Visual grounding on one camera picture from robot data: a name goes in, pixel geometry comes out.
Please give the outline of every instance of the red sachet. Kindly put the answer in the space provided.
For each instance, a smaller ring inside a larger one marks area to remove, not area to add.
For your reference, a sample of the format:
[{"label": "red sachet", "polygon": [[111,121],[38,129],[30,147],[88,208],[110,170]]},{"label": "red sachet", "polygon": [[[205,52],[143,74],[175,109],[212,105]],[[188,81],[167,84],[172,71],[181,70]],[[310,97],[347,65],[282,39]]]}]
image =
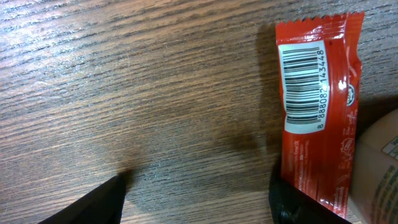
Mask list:
[{"label": "red sachet", "polygon": [[276,26],[284,180],[345,218],[358,114],[364,12]]}]

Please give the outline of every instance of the crimped packet seal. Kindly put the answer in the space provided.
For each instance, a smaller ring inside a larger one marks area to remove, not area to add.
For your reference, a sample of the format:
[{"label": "crimped packet seal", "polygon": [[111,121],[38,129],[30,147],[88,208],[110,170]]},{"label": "crimped packet seal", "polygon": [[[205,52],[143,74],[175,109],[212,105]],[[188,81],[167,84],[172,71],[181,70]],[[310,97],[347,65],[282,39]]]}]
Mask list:
[{"label": "crimped packet seal", "polygon": [[342,217],[354,153],[363,19],[364,12],[355,12],[276,26],[285,124],[281,176]]}]

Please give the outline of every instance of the red packet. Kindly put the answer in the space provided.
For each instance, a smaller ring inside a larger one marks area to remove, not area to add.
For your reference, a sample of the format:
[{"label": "red packet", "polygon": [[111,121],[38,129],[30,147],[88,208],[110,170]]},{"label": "red packet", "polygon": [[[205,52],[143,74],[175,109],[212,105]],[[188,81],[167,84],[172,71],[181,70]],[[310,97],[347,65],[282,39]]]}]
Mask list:
[{"label": "red packet", "polygon": [[276,26],[284,180],[345,218],[354,153],[364,12]]}]

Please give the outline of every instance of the brown tabletop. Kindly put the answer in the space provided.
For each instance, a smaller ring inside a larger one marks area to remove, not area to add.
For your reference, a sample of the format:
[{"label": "brown tabletop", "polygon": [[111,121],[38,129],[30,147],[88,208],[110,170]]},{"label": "brown tabletop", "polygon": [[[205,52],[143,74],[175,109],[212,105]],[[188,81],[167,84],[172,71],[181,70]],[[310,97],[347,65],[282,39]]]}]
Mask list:
[{"label": "brown tabletop", "polygon": [[279,21],[365,10],[359,132],[398,107],[395,0],[1,2],[1,223],[125,169],[123,223],[271,223]]}]

